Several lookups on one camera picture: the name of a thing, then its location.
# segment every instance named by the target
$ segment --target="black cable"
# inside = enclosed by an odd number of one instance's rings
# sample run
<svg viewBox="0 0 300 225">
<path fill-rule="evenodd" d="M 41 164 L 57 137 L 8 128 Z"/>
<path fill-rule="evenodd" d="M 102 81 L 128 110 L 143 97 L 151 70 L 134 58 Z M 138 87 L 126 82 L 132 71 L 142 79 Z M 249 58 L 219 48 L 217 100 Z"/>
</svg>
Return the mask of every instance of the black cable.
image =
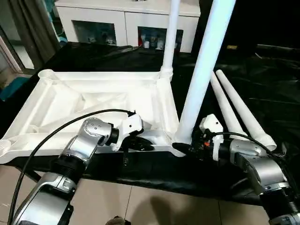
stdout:
<svg viewBox="0 0 300 225">
<path fill-rule="evenodd" d="M 262 143 L 258 142 L 257 140 L 255 140 L 254 138 L 252 138 L 250 136 L 242 135 L 242 134 L 235 133 L 235 132 L 217 132 L 217 133 L 212 133 L 212 136 L 217 136 L 217 135 L 235 135 L 235 136 L 240 136 L 240 137 L 246 138 L 246 139 L 254 142 L 255 144 L 257 144 L 262 149 L 264 149 L 269 156 L 272 156 L 273 158 L 279 158 L 272 151 L 270 151 L 266 146 L 264 146 Z"/>
<path fill-rule="evenodd" d="M 217 132 L 217 133 L 212 133 L 212 136 L 217 136 L 217 135 L 235 135 L 235 136 L 240 136 L 240 137 L 244 137 L 248 140 L 251 140 L 252 142 L 254 142 L 255 144 L 257 144 L 258 146 L 260 146 L 261 148 L 263 148 L 266 153 L 271 156 L 273 158 L 273 160 L 275 162 L 278 163 L 278 165 L 280 166 L 280 168 L 283 170 L 284 175 L 287 177 L 289 185 L 291 186 L 291 188 L 293 189 L 293 191 L 296 193 L 296 195 L 298 196 L 298 185 L 294 179 L 294 176 L 291 174 L 289 168 L 288 168 L 288 164 L 279 156 L 275 155 L 272 151 L 270 151 L 266 146 L 264 146 L 262 143 L 258 142 L 257 140 L 255 140 L 254 138 L 247 136 L 247 135 L 242 135 L 239 133 L 235 133 L 235 132 Z"/>
<path fill-rule="evenodd" d="M 29 155 L 29 158 L 27 159 L 17 182 L 17 185 L 15 187 L 15 191 L 14 191 L 14 195 L 13 195 L 13 199 L 11 201 L 11 206 L 10 206 L 10 210 L 9 210 L 9 216 L 8 216 L 8 225 L 12 225 L 13 222 L 13 218 L 14 218 L 14 212 L 15 212 L 15 205 L 17 202 L 17 198 L 18 198 L 18 194 L 19 194 L 19 190 L 21 187 L 21 183 L 22 180 L 24 178 L 25 175 L 25 171 L 27 169 L 27 166 L 29 164 L 29 162 L 32 160 L 32 158 L 34 157 L 34 155 L 36 154 L 36 152 L 42 147 L 42 145 L 48 141 L 51 137 L 53 137 L 55 134 L 57 134 L 59 131 L 61 131 L 63 128 L 69 126 L 70 124 L 77 122 L 81 119 L 84 119 L 86 117 L 95 115 L 95 114 L 99 114 L 99 113 L 106 113 L 106 112 L 121 112 L 121 113 L 127 113 L 129 116 L 133 115 L 134 112 L 128 111 L 128 110 L 124 110 L 124 109 L 105 109 L 105 110 L 99 110 L 99 111 L 95 111 L 95 112 L 90 112 L 88 114 L 85 114 L 83 116 L 77 117 L 67 123 L 65 123 L 64 125 L 60 126 L 59 128 L 57 128 L 56 130 L 54 130 L 52 133 L 50 133 L 44 140 L 42 140 L 40 142 L 40 144 L 37 145 L 37 147 L 31 152 L 31 154 Z"/>
</svg>

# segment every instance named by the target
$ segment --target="white tube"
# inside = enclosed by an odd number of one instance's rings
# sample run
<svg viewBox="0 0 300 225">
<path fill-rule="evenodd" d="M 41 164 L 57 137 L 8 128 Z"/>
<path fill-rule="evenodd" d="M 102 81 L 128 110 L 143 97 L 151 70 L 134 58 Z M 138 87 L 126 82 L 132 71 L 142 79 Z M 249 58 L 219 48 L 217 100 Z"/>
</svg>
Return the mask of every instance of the white tube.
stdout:
<svg viewBox="0 0 300 225">
<path fill-rule="evenodd" d="M 233 12 L 235 0 L 214 0 L 174 141 L 190 144 L 211 72 Z"/>
<path fill-rule="evenodd" d="M 160 77 L 172 77 L 173 56 L 177 33 L 177 20 L 179 15 L 180 0 L 171 0 L 169 24 L 165 38 L 165 53 L 163 65 L 160 69 Z"/>
<path fill-rule="evenodd" d="M 216 74 L 220 82 L 222 83 L 226 93 L 228 94 L 230 100 L 232 101 L 234 107 L 239 113 L 241 119 L 243 120 L 245 126 L 247 127 L 250 135 L 255 140 L 266 146 L 269 150 L 274 150 L 276 148 L 275 142 L 268 134 L 265 133 L 261 125 L 255 119 L 254 115 L 251 113 L 249 108 L 246 106 L 244 101 L 241 99 L 239 94 L 231 85 L 225 74 L 221 70 L 218 70 Z"/>
<path fill-rule="evenodd" d="M 214 72 L 211 73 L 210 83 L 215 92 L 215 96 L 216 96 L 217 102 L 220 106 L 222 115 L 224 117 L 226 126 L 228 128 L 228 131 L 239 133 L 242 135 L 247 135 L 243 131 L 242 127 L 240 126 L 240 123 L 239 123 L 238 119 L 236 118 L 234 111 L 231 108 L 230 103 L 229 103 Z M 235 136 L 235 135 L 231 135 L 230 137 L 234 138 L 234 139 L 238 139 L 238 140 L 247 140 L 243 137 L 239 137 L 239 136 Z"/>
</svg>

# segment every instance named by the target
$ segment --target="robotic arm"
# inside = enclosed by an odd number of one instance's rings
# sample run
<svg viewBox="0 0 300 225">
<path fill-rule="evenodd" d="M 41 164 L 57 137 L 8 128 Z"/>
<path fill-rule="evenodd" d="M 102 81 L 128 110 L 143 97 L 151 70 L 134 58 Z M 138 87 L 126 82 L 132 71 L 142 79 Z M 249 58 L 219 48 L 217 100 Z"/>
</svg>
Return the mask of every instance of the robotic arm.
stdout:
<svg viewBox="0 0 300 225">
<path fill-rule="evenodd" d="M 18 208 L 12 224 L 67 225 L 73 213 L 70 201 L 97 146 L 111 145 L 117 151 L 126 137 L 142 128 L 137 114 L 117 128 L 97 118 L 86 119 L 78 134 L 52 162 L 51 171 L 44 174 Z"/>
<path fill-rule="evenodd" d="M 204 118 L 195 132 L 192 145 L 174 143 L 173 147 L 200 160 L 224 159 L 242 169 L 254 192 L 260 197 L 270 225 L 300 225 L 296 195 L 282 165 L 259 145 L 242 140 L 223 140 L 223 127 L 214 115 Z"/>
</svg>

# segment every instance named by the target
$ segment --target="black tablecloth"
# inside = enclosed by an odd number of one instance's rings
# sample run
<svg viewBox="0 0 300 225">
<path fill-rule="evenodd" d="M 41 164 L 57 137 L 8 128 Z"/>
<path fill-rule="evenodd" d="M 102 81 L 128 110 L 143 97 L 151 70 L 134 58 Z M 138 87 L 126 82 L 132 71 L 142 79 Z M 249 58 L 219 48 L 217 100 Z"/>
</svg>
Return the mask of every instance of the black tablecloth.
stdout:
<svg viewBox="0 0 300 225">
<path fill-rule="evenodd" d="M 67 71 L 159 71 L 163 53 L 131 47 L 68 43 L 46 65 L 56 72 Z M 181 115 L 195 58 L 186 53 L 174 56 L 171 82 L 178 115 Z M 286 150 L 288 162 L 299 184 L 300 137 L 300 63 L 296 60 L 257 55 L 225 53 L 219 56 L 221 68 L 264 130 L 276 141 L 277 151 Z M 10 99 L 1 103 L 0 137 L 4 135 L 23 103 L 38 82 L 35 74 Z M 209 86 L 198 117 L 215 114 L 225 127 L 214 93 Z M 200 162 L 177 158 L 169 152 L 129 153 L 129 164 L 123 166 L 122 153 L 97 154 L 84 177 L 94 180 L 163 189 L 189 195 L 260 204 L 248 182 L 231 189 L 245 175 L 230 164 Z M 48 171 L 55 157 L 35 157 L 30 169 Z M 26 157 L 18 157 L 7 165 L 22 167 Z"/>
</svg>

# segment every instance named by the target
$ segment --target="cabinet door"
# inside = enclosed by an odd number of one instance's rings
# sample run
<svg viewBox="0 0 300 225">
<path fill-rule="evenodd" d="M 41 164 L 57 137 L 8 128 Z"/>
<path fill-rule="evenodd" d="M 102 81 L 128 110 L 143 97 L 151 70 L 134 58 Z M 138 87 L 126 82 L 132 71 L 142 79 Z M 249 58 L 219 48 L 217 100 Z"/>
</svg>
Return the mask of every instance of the cabinet door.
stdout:
<svg viewBox="0 0 300 225">
<path fill-rule="evenodd" d="M 57 7 L 68 41 L 127 45 L 124 12 Z"/>
<path fill-rule="evenodd" d="M 168 15 L 126 12 L 125 18 L 128 45 L 138 46 L 149 41 L 150 48 L 162 48 L 169 23 Z M 179 16 L 175 48 L 180 49 L 181 52 L 191 52 L 198 19 L 198 17 Z"/>
</svg>

